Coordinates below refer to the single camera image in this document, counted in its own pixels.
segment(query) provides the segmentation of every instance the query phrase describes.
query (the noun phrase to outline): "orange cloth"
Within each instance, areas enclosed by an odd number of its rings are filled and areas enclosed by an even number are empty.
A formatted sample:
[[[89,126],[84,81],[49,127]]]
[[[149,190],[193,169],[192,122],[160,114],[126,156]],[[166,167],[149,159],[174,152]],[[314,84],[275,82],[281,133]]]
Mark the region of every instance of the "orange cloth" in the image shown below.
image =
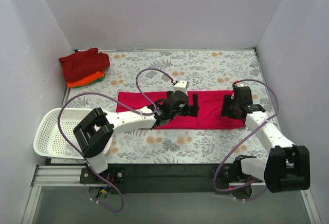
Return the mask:
[[[96,71],[95,73],[86,76],[83,79],[80,79],[78,81],[74,81],[74,82],[66,82],[67,87],[68,88],[74,88],[74,87],[81,87],[81,86],[85,86],[93,81],[95,81],[96,79],[100,79],[104,77],[104,71]]]

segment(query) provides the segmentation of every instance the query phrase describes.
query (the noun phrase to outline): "folded red cloth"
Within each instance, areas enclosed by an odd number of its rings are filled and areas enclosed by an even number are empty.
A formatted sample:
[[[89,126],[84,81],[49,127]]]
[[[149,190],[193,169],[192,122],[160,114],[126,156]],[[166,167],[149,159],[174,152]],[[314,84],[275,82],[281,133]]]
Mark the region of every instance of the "folded red cloth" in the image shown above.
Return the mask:
[[[152,101],[167,98],[166,92],[146,92]],[[192,95],[198,94],[200,107],[198,117],[177,116],[169,124],[158,129],[234,129],[243,127],[241,120],[221,116],[222,104],[225,95],[232,95],[232,90],[216,91],[189,91],[189,103],[192,104]],[[133,109],[139,109],[150,104],[141,93],[119,92],[118,100]],[[127,111],[117,105],[116,112]]]
[[[109,57],[99,53],[98,48],[75,52],[67,57],[59,58],[66,82],[75,82],[97,71],[109,67]]]

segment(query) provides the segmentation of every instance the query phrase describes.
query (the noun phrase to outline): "plastic basket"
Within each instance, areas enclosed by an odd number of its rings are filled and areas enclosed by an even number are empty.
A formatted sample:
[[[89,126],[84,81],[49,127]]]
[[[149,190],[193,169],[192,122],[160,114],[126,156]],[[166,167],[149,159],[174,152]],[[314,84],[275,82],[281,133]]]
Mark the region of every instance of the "plastic basket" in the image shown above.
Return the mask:
[[[46,157],[57,157],[67,159],[82,159],[80,155],[67,155],[65,153],[66,141],[60,134],[57,126],[57,118],[60,108],[55,108],[48,112],[42,119],[36,132],[33,148],[34,151]],[[61,117],[61,127],[69,140],[74,139],[73,129],[86,117],[92,109],[66,108]],[[107,143],[104,153],[109,150],[113,138]]]

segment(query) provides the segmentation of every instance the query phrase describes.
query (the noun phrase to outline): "gray floor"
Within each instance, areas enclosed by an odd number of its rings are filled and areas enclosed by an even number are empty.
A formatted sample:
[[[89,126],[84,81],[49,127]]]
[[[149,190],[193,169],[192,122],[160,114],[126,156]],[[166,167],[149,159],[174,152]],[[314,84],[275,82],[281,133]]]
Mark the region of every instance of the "gray floor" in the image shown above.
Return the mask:
[[[213,193],[127,194],[118,214],[79,194],[87,196],[87,188],[43,187],[33,223],[310,223],[300,192],[267,192],[246,203]],[[105,202],[117,207],[119,197]]]

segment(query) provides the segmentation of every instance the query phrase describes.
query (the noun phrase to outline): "floor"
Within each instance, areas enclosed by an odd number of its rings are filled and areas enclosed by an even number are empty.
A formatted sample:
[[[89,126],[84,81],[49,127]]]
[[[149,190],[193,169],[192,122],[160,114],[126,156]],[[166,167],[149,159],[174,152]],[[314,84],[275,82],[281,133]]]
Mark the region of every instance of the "floor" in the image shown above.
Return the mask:
[[[105,79],[82,88],[71,89],[71,98],[83,92],[101,92],[114,98],[118,92],[138,92],[136,74],[147,67],[160,68],[178,80],[188,80],[189,90],[231,89],[240,79],[263,80],[253,50],[245,51],[128,51],[107,52],[111,66]],[[168,91],[169,80],[155,71],[140,77],[143,91]],[[271,114],[273,107],[266,89],[254,82],[254,103],[262,104]],[[102,107],[115,111],[116,103],[99,96],[77,98],[69,107]],[[119,134],[106,153],[108,163],[219,163],[247,134],[246,128],[233,130],[138,130]],[[228,160],[237,155],[265,157],[267,152],[253,136]],[[52,159],[52,163],[76,163],[76,160]]]

